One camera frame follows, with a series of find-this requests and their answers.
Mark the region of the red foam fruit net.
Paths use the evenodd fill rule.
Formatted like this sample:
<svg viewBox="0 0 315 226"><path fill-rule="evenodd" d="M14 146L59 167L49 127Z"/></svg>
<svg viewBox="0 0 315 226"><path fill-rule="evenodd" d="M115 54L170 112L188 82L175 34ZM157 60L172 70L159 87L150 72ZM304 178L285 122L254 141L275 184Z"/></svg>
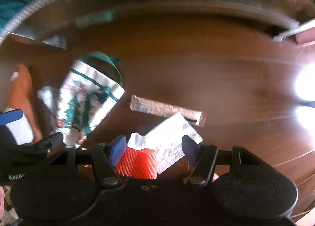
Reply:
<svg viewBox="0 0 315 226"><path fill-rule="evenodd" d="M156 179L157 166L157 154L154 150L135 150L127 147L115 167L115 171L127 178Z"/></svg>

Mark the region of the dark bench frame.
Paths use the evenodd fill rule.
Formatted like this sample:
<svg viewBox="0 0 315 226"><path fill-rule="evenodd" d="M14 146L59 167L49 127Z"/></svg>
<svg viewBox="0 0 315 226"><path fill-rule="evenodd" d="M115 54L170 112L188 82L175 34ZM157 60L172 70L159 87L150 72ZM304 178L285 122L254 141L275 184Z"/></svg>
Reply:
<svg viewBox="0 0 315 226"><path fill-rule="evenodd" d="M256 20L283 29L299 26L292 16L277 9L220 0L151 0L117 5L59 0L30 14L8 33L30 43L64 49L62 32L70 26L83 29L123 17L150 14L224 15Z"/></svg>

